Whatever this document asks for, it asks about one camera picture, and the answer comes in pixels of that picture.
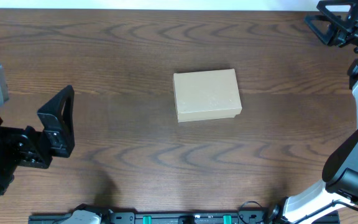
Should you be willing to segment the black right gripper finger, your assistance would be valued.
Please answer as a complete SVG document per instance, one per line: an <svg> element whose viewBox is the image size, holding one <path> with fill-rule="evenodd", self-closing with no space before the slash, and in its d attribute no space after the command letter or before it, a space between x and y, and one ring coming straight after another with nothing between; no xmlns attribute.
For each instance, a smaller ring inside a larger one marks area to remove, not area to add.
<svg viewBox="0 0 358 224"><path fill-rule="evenodd" d="M320 1L317 9L341 31L352 32L357 3L355 0Z"/></svg>
<svg viewBox="0 0 358 224"><path fill-rule="evenodd" d="M330 18L324 15L311 15L304 18L305 24L315 36L327 46L340 46L339 29Z"/></svg>

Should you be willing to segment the cardboard box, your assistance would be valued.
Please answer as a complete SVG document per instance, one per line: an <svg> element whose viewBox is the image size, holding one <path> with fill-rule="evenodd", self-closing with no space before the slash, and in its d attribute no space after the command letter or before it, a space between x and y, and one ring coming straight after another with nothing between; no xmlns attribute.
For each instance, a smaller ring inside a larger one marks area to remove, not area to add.
<svg viewBox="0 0 358 224"><path fill-rule="evenodd" d="M179 123L233 118L242 111L233 68L175 73L173 90Z"/></svg>

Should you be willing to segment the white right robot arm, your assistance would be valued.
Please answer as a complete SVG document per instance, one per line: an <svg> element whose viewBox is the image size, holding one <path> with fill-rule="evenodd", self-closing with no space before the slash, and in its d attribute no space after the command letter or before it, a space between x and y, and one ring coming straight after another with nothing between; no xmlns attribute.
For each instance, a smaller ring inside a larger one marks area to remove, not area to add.
<svg viewBox="0 0 358 224"><path fill-rule="evenodd" d="M358 54L358 0L320 1L319 15L305 22L327 46L354 45ZM337 210L358 212L358 58L349 67L349 88L356 101L357 129L328 158L322 179L304 192L284 198L263 223L338 223Z"/></svg>

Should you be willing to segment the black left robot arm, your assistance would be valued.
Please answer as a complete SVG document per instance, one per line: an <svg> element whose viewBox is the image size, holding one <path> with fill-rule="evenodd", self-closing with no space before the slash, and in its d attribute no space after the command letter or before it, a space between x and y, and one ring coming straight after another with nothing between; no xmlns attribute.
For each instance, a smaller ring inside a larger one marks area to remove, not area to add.
<svg viewBox="0 0 358 224"><path fill-rule="evenodd" d="M42 131L4 127L0 118L0 196L14 180L17 167L47 169L53 157L70 157L75 146L74 97L68 85L38 109Z"/></svg>

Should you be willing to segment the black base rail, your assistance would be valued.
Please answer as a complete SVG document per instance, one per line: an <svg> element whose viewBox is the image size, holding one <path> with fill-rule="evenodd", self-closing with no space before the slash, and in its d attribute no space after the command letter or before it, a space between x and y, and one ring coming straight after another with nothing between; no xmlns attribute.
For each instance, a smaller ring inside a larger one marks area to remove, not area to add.
<svg viewBox="0 0 358 224"><path fill-rule="evenodd" d="M137 213L114 211L81 204L71 213L63 215L31 215L28 224L240 224L276 223L267 218L266 208L247 208L225 212L160 212Z"/></svg>

